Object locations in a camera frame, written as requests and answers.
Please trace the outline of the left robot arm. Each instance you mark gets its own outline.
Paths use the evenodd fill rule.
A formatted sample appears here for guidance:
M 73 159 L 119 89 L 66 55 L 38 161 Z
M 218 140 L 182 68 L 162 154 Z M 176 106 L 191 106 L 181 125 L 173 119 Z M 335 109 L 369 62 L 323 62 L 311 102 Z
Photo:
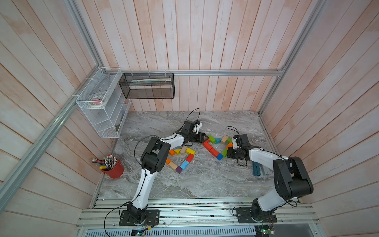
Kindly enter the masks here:
M 141 177 L 137 191 L 132 201 L 127 203 L 126 213 L 135 223 L 145 220 L 150 191 L 155 177 L 163 169 L 173 148 L 182 147 L 188 142 L 203 143 L 208 138 L 205 133 L 200 132 L 202 123 L 199 120 L 185 121 L 183 126 L 166 138 L 151 136 L 151 140 L 142 153 Z

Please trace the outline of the red block front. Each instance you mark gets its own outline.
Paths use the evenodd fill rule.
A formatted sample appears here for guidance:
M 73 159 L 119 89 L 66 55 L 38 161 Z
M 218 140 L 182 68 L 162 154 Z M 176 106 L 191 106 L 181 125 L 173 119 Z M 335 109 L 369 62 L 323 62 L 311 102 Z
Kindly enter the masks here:
M 190 163 L 193 160 L 193 158 L 194 158 L 194 154 L 189 154 L 188 157 L 186 158 L 186 161 Z

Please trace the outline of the yellow rectangular block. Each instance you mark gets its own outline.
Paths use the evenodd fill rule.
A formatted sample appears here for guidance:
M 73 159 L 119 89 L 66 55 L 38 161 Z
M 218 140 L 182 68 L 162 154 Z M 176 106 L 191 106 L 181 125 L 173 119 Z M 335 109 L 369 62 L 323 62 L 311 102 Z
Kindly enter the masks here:
M 189 155 L 195 155 L 195 151 L 190 149 L 190 148 L 187 148 L 186 149 L 186 153 L 189 154 Z

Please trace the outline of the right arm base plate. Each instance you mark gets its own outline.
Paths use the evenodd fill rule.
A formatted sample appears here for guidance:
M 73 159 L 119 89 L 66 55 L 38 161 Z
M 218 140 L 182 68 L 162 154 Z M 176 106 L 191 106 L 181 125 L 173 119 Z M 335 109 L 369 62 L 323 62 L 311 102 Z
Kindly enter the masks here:
M 276 223 L 277 217 L 274 211 L 264 212 L 255 206 L 234 208 L 235 216 L 242 223 Z

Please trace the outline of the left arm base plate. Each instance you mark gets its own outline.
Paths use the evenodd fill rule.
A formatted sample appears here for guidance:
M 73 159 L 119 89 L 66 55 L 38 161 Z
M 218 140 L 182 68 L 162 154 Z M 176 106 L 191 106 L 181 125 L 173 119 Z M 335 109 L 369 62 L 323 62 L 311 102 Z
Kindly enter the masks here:
M 158 209 L 132 212 L 124 210 L 119 221 L 120 226 L 156 226 L 159 224 L 160 211 Z

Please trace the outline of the natural wood block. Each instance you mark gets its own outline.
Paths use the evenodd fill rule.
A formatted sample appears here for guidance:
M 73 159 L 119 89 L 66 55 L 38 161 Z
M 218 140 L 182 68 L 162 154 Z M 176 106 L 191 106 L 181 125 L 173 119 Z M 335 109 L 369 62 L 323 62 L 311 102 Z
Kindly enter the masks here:
M 180 154 L 185 154 L 187 151 L 187 146 L 183 146 L 182 149 L 180 150 Z
M 175 163 L 173 163 L 173 162 L 170 162 L 170 163 L 168 164 L 168 166 L 169 166 L 171 169 L 173 169 L 174 171 L 176 171 L 176 169 L 178 168 L 178 166 L 177 166 Z
M 229 137 L 225 135 L 225 136 L 222 138 L 221 143 L 222 143 L 222 144 L 226 144 L 228 139 L 229 139 Z

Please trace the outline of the red block pair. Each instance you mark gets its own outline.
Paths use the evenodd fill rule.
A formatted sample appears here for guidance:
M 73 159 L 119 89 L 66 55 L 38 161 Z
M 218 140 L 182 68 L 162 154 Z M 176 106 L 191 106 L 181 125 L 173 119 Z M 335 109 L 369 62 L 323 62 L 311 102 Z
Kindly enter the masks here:
M 202 143 L 202 145 L 203 145 L 203 147 L 204 147 L 205 149 L 207 149 L 208 151 L 210 151 L 210 150 L 213 149 L 213 147 L 212 147 L 208 142 L 204 142 L 204 143 Z

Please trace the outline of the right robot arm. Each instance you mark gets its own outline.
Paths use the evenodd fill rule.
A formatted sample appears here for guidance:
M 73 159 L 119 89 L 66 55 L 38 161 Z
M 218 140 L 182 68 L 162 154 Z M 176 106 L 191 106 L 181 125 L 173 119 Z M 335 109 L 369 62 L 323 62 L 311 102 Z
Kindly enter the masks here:
M 272 214 L 294 197 L 313 193 L 313 184 L 302 159 L 281 156 L 253 146 L 246 134 L 235 135 L 232 142 L 233 146 L 228 148 L 228 158 L 259 163 L 273 171 L 274 188 L 252 203 L 251 215 L 254 220 L 262 221 L 264 216 Z

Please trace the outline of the light blue block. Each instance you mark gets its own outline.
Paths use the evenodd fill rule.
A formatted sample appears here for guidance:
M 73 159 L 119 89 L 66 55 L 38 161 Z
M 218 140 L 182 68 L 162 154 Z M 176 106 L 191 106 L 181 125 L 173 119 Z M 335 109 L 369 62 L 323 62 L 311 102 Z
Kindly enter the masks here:
M 181 165 L 181 169 L 184 170 L 187 166 L 189 165 L 189 162 L 187 160 L 185 160 Z

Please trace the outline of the purple cube block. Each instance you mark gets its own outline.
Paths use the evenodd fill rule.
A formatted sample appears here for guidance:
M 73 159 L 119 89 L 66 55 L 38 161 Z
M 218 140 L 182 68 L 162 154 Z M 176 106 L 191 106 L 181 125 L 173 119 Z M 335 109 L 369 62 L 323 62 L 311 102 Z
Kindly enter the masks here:
M 177 172 L 177 173 L 181 173 L 182 170 L 183 170 L 183 169 L 182 169 L 180 166 L 178 166 L 178 167 L 176 168 L 176 172 Z

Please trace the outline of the blue cube block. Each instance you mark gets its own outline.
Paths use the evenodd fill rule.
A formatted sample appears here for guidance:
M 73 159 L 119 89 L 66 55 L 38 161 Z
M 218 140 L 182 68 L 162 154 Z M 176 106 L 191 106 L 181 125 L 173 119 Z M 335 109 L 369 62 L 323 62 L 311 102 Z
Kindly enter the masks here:
M 217 155 L 217 159 L 218 159 L 219 161 L 221 161 L 223 158 L 224 158 L 224 156 L 223 156 L 222 154 L 218 154 L 218 155 Z

